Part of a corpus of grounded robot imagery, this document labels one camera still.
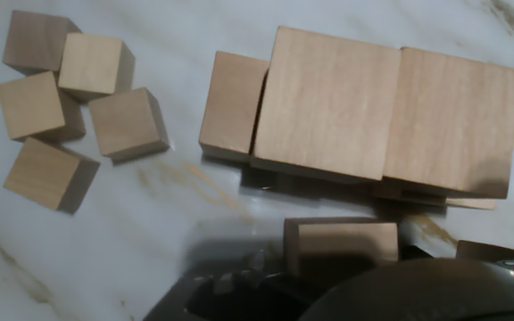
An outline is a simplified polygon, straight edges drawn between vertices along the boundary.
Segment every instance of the marble surface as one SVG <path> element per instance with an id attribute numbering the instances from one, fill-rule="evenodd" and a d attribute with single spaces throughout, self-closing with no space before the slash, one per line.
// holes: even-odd
<path id="1" fill-rule="evenodd" d="M 202 161 L 197 137 L 217 50 L 269 59 L 286 25 L 514 67 L 511 0 L 0 0 L 0 82 L 21 77 L 1 63 L 13 9 L 124 39 L 137 57 L 134 88 L 160 101 L 172 148 L 113 166 L 84 108 L 87 135 L 67 146 L 102 166 L 72 217 L 3 189 L 21 144 L 8 139 L 0 109 L 0 320 L 139 320 L 197 262 L 277 251 L 285 217 L 375 215 L 371 202 L 240 187 L 241 169 Z M 402 226 L 440 256 L 459 239 L 514 248 L 514 162 L 497 210 L 449 209 Z"/>

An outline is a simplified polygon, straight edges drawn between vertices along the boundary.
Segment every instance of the black object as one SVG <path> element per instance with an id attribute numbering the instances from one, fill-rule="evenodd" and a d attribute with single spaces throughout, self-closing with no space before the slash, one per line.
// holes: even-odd
<path id="1" fill-rule="evenodd" d="M 474 260 L 415 259 L 357 276 L 301 321 L 514 319 L 514 271 Z"/>
<path id="2" fill-rule="evenodd" d="M 295 321 L 324 294 L 287 274 L 224 276 L 180 278 L 145 321 Z"/>
<path id="3" fill-rule="evenodd" d="M 413 259 L 322 295 L 285 274 L 182 277 L 145 321 L 508 321 L 514 320 L 514 260 Z"/>

